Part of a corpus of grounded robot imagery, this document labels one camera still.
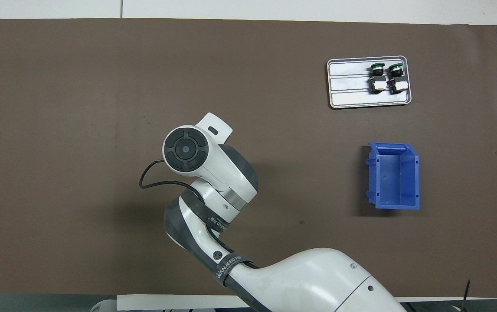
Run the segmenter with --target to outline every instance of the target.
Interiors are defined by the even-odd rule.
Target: robot end effector
[[[239,152],[225,145],[233,130],[212,113],[195,126],[172,130],[162,146],[167,166],[181,176],[207,181],[238,211],[258,191],[258,178]]]

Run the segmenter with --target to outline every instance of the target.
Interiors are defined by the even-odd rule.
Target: electrical component
[[[374,63],[370,66],[372,69],[372,76],[368,79],[370,93],[380,93],[387,90],[387,77],[383,75],[383,67],[385,63]]]
[[[389,66],[389,73],[391,74],[391,79],[389,79],[391,93],[401,93],[409,88],[407,77],[403,77],[403,63]]]

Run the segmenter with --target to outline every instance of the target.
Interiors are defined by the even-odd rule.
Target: circular joint cap
[[[179,128],[170,133],[164,142],[164,157],[169,165],[180,172],[199,168],[208,156],[208,142],[193,128]]]
[[[392,70],[392,69],[394,69],[395,67],[403,67],[403,63],[393,64],[393,65],[389,66],[389,70]]]
[[[374,69],[376,67],[384,67],[385,63],[373,63],[372,66],[370,66],[371,69]]]

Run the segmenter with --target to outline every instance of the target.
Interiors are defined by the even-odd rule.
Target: black cable
[[[464,296],[462,298],[461,304],[461,312],[469,312],[468,308],[466,308],[466,298],[468,297],[468,289],[470,289],[470,279],[466,283],[466,289],[464,289]]]
[[[411,306],[410,302],[407,302],[406,304],[407,304],[407,306],[409,306],[409,308],[411,308],[412,312],[417,312],[415,307]]]
[[[203,196],[199,193],[199,191],[197,191],[194,187],[192,187],[189,184],[184,183],[184,182],[180,182],[180,181],[160,181],[160,182],[155,182],[155,183],[150,183],[150,184],[144,185],[143,184],[144,176],[146,175],[146,173],[148,172],[148,170],[150,170],[150,168],[152,168],[152,166],[154,166],[155,164],[162,163],[162,162],[163,162],[163,159],[158,159],[158,160],[153,161],[150,165],[148,165],[148,167],[146,167],[146,169],[144,170],[143,174],[141,175],[141,179],[139,180],[139,187],[141,189],[147,189],[147,188],[151,188],[153,186],[165,185],[165,184],[180,185],[180,186],[183,186],[183,187],[191,190],[193,193],[195,193],[195,195],[199,198],[199,200],[204,203]]]
[[[212,227],[210,227],[209,225],[206,225],[206,229],[208,230],[208,233],[212,236],[212,238],[217,242],[219,243],[220,246],[222,246],[223,249],[229,251],[230,253],[234,253],[235,251],[231,248],[229,248],[229,246],[227,246],[225,243],[223,243],[223,241],[221,241],[212,231]]]

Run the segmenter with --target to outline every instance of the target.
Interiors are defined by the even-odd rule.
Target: button switch
[[[176,170],[183,170],[183,162],[181,162],[181,160],[175,158],[175,155],[173,154],[173,152],[167,152],[166,154],[166,159],[167,159],[167,162]]]
[[[193,140],[190,139],[180,139],[177,144],[175,144],[175,154],[179,158],[187,160],[193,158],[196,153],[196,145]]]
[[[191,170],[199,168],[199,166],[201,166],[204,163],[205,158],[206,158],[206,153],[201,150],[198,152],[195,159],[187,162],[187,167]]]
[[[183,128],[173,131],[166,140],[166,147],[173,147],[175,142],[183,137],[185,130]]]
[[[198,130],[189,130],[187,135],[193,138],[198,146],[203,147],[206,145],[203,135]]]

